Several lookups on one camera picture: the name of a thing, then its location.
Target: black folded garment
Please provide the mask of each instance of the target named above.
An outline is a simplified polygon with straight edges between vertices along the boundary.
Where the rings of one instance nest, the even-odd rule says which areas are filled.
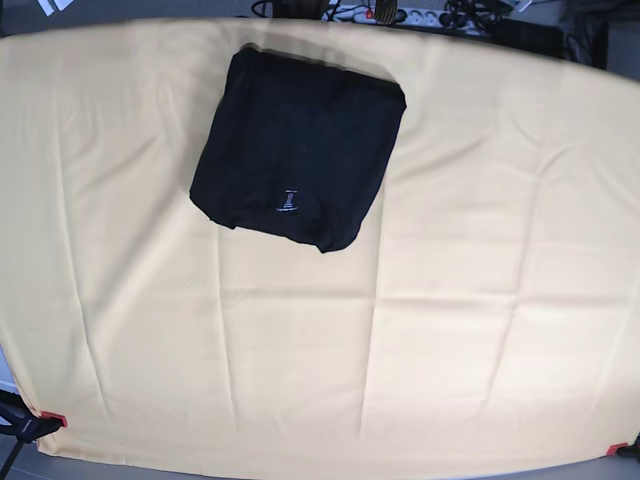
[[[191,200],[220,225],[341,250],[380,188],[405,108],[396,83],[244,48]]]

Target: gray floor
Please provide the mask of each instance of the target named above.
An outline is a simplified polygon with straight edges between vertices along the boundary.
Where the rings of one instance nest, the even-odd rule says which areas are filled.
[[[607,70],[640,81],[640,22],[609,25]]]
[[[4,461],[12,446],[12,439],[0,438],[0,462]],[[617,457],[602,458],[563,467],[492,478],[495,480],[638,480],[640,463]],[[38,453],[34,445],[28,445],[16,460],[7,480],[38,479],[205,480],[206,477],[49,457]]]

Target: paper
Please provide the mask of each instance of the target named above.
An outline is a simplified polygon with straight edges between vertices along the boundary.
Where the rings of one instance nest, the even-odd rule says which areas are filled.
[[[73,0],[54,0],[54,1],[56,2],[56,7],[58,7],[58,10],[64,10],[71,4],[71,2],[73,2]]]
[[[44,13],[47,17],[50,16],[53,12],[55,12],[53,7],[49,3],[49,0],[38,0],[38,3],[42,7],[42,10],[44,10]]]

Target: black clamp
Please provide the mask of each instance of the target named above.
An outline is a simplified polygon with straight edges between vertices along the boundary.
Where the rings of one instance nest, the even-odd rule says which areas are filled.
[[[20,396],[4,391],[0,391],[0,416],[9,423],[9,425],[0,425],[0,434],[10,435],[17,439],[2,466],[2,470],[0,470],[0,480],[4,480],[7,477],[13,462],[15,462],[24,445],[32,443],[45,435],[57,432],[61,427],[66,426],[61,418],[38,418],[34,416]]]
[[[636,443],[628,447],[621,447],[616,450],[616,455],[622,458],[635,458],[640,463],[640,435],[636,438]]]

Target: red clip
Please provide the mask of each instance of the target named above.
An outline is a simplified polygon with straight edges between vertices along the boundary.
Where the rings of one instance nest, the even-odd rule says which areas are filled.
[[[40,414],[40,418],[57,418],[62,422],[62,426],[64,428],[67,428],[67,419],[63,415],[58,415],[57,413],[51,412],[42,412]]]
[[[616,452],[618,451],[618,449],[620,448],[624,448],[624,447],[628,447],[629,444],[628,443],[619,443],[617,445],[611,445],[609,447],[609,450],[607,450],[607,457],[610,457],[612,455],[615,455]]]

